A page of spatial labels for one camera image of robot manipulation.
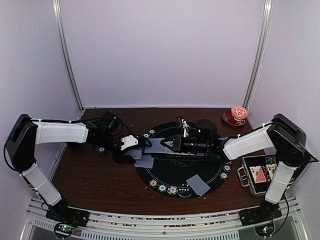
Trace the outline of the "blue-backed playing card deck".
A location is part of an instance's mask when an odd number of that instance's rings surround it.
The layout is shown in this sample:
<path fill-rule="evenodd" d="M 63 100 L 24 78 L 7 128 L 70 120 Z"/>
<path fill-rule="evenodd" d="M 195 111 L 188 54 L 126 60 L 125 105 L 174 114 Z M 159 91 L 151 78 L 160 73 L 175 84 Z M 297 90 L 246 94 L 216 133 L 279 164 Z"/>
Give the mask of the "blue-backed playing card deck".
<path fill-rule="evenodd" d="M 134 160 L 140 160 L 143 155 L 143 151 L 139 149 L 129 149 L 126 153 L 126 156 L 130 156 Z"/>

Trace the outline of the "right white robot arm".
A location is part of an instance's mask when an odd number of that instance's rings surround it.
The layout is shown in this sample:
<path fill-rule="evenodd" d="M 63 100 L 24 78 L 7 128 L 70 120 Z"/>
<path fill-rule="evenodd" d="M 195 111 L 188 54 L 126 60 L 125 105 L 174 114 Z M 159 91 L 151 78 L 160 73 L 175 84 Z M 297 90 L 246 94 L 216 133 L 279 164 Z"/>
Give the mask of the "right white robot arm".
<path fill-rule="evenodd" d="M 268 220 L 275 212 L 275 205 L 285 194 L 297 171 L 310 163 L 318 162 L 306 148 L 306 133 L 283 114 L 276 114 L 271 121 L 243 135 L 220 138 L 217 125 L 208 119 L 200 119 L 191 127 L 181 116 L 176 117 L 179 129 L 161 140 L 161 145 L 174 153 L 204 153 L 222 162 L 240 157 L 256 158 L 255 153 L 273 149 L 276 168 L 256 210 L 259 220 Z"/>

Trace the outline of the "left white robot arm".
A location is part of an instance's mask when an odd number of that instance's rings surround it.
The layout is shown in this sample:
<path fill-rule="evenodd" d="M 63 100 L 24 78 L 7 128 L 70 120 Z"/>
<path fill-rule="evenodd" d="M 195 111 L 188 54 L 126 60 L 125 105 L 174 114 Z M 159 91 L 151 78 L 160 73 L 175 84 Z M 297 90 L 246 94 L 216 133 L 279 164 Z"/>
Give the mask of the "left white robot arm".
<path fill-rule="evenodd" d="M 120 135 L 118 128 L 129 130 L 121 118 L 109 111 L 100 117 L 77 120 L 33 118 L 24 113 L 5 140 L 4 160 L 43 199 L 55 217 L 67 222 L 72 218 L 68 201 L 49 179 L 49 171 L 42 169 L 45 161 L 54 155 L 50 148 L 90 144 L 122 157 L 141 141 L 131 130 L 127 135 Z"/>

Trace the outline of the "dealt blue-backed card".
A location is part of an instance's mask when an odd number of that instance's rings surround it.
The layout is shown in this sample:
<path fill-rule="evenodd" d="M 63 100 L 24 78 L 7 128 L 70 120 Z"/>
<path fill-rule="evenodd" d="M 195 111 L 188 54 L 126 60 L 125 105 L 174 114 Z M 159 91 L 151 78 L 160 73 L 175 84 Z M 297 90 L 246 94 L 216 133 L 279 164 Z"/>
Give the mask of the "dealt blue-backed card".
<path fill-rule="evenodd" d="M 154 166 L 154 158 L 151 156 L 145 156 L 145 158 L 137 159 L 134 167 L 152 169 Z"/>
<path fill-rule="evenodd" d="M 191 178 L 188 178 L 186 182 L 190 187 L 194 189 L 202 188 L 205 185 L 205 182 L 200 178 L 198 174 L 192 176 Z"/>
<path fill-rule="evenodd" d="M 211 187 L 203 181 L 196 182 L 192 187 L 193 191 L 200 197 L 207 193 L 210 188 Z"/>

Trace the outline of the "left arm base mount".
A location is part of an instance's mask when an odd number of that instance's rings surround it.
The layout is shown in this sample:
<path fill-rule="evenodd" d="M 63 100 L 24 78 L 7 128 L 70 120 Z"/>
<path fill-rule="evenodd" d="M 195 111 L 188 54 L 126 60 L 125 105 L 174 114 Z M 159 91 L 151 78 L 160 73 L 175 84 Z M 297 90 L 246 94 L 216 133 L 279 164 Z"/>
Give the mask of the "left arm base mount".
<path fill-rule="evenodd" d="M 86 227 L 90 213 L 86 210 L 70 208 L 66 203 L 48 205 L 46 218 L 56 221 L 53 233 L 58 239 L 69 238 L 76 228 Z"/>

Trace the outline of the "clear round dealer button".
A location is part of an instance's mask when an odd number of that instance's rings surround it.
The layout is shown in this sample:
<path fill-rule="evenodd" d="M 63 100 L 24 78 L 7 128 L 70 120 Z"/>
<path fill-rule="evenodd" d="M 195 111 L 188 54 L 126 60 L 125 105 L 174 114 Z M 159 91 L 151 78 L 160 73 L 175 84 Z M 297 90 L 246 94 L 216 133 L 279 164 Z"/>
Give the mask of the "clear round dealer button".
<path fill-rule="evenodd" d="M 189 184 L 182 184 L 177 188 L 177 194 L 181 198 L 190 198 L 192 196 L 193 190 Z"/>

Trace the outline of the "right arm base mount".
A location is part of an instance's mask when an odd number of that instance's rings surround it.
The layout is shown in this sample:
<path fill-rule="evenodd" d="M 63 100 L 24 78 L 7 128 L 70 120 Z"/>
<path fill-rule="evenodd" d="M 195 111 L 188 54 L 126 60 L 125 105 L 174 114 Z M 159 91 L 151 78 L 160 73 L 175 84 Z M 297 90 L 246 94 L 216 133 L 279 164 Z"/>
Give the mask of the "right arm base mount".
<path fill-rule="evenodd" d="M 246 208 L 239 212 L 242 226 L 254 226 L 260 237 L 270 237 L 275 231 L 274 220 L 282 216 L 279 204 L 260 205 L 255 208 Z"/>

